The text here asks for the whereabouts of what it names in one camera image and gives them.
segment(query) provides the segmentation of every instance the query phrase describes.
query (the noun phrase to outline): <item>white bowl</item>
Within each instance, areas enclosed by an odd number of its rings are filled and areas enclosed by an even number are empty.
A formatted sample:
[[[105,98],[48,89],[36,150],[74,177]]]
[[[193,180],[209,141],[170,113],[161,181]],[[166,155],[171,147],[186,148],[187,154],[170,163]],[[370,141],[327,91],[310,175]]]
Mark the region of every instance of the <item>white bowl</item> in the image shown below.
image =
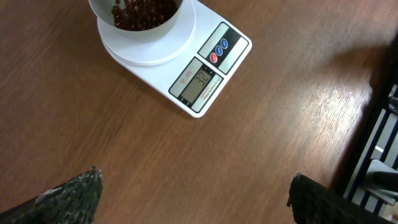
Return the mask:
[[[119,29],[114,25],[112,7],[116,5],[115,0],[88,0],[91,9],[98,18],[107,23],[109,26],[113,27],[115,32],[119,32],[121,35],[126,35],[129,38],[133,39],[158,39],[168,33],[174,26],[178,14],[180,13],[180,6],[185,0],[172,1],[174,1],[177,7],[177,12],[168,21],[152,29],[142,31],[129,31]],[[121,0],[121,3],[119,5],[121,6],[121,9],[125,8],[123,0]]]

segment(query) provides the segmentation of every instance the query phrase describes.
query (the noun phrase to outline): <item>brown wooden surface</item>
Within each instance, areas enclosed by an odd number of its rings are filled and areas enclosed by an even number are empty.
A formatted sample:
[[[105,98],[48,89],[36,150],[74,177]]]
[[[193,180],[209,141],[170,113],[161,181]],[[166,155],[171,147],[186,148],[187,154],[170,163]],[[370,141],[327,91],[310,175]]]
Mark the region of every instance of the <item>brown wooden surface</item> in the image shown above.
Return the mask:
[[[0,211],[92,165],[96,223],[293,223],[292,177],[330,185],[398,1],[203,2],[253,49],[201,119],[111,59],[87,1],[0,2]]]

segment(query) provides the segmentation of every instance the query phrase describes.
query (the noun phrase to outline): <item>white scale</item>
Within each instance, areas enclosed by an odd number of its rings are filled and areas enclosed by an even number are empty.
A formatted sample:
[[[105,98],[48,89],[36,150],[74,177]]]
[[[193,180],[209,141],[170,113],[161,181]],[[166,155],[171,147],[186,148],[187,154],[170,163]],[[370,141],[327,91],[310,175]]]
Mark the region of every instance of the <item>white scale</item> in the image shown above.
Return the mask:
[[[241,31],[197,0],[184,0],[161,38],[132,39],[98,18],[119,64],[194,118],[202,117],[252,48]]]

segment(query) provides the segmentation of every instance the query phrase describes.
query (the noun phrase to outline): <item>dark brown contents in bowl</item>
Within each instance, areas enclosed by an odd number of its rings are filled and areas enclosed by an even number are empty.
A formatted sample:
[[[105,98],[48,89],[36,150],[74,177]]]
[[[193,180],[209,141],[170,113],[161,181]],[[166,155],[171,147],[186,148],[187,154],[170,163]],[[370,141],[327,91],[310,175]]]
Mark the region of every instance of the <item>dark brown contents in bowl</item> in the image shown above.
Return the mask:
[[[177,7],[173,0],[124,0],[125,8],[122,10],[116,0],[112,7],[114,25],[119,29],[141,31],[152,29],[169,20]]]

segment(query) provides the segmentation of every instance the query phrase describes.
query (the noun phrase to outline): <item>scale label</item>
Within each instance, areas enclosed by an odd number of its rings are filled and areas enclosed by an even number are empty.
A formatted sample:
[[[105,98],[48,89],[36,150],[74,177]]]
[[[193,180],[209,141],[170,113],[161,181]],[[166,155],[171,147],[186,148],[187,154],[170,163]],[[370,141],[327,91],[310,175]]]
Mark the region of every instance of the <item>scale label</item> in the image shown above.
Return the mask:
[[[248,45],[249,41],[221,22],[198,54],[226,75]]]
[[[169,93],[199,113],[222,81],[221,76],[194,57],[174,81]]]

